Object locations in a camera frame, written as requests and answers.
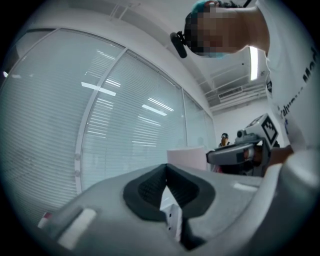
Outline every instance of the person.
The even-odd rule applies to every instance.
[[[290,142],[272,149],[268,166],[284,163],[294,152],[319,149],[319,50],[283,2],[257,0],[254,7],[242,8],[232,1],[198,1],[185,19],[184,44],[210,58],[248,46],[265,52],[272,81],[267,98]]]
[[[221,143],[219,144],[219,148],[229,145],[230,142],[228,140],[229,140],[229,135],[227,133],[222,133]]]

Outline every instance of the white t-shirt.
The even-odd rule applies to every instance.
[[[318,148],[320,52],[302,22],[281,1],[257,0],[256,6],[269,30],[266,92],[272,111],[295,152]]]

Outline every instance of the face mask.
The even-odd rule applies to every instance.
[[[201,54],[201,56],[204,56],[207,58],[222,59],[224,56],[228,54],[229,53],[225,53],[225,52],[204,52]]]

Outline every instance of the white plastic part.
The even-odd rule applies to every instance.
[[[168,164],[181,165],[207,171],[206,151],[203,146],[166,151]]]
[[[90,223],[95,219],[96,215],[97,213],[93,209],[84,209],[60,236],[58,239],[58,244],[69,250],[74,249],[79,238],[86,231]]]

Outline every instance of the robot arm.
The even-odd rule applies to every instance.
[[[209,164],[218,166],[242,165],[247,161],[253,161],[255,146],[262,142],[262,161],[255,172],[256,176],[262,176],[263,170],[270,159],[270,152],[278,137],[277,129],[268,114],[254,119],[247,127],[237,132],[237,138],[233,145],[224,146],[206,154]]]
[[[319,158],[300,151],[264,178],[172,164],[139,169],[84,191],[35,239],[52,255],[69,255],[59,253],[63,248],[75,256],[273,255],[314,209]],[[160,211],[166,186],[182,210],[180,241]]]

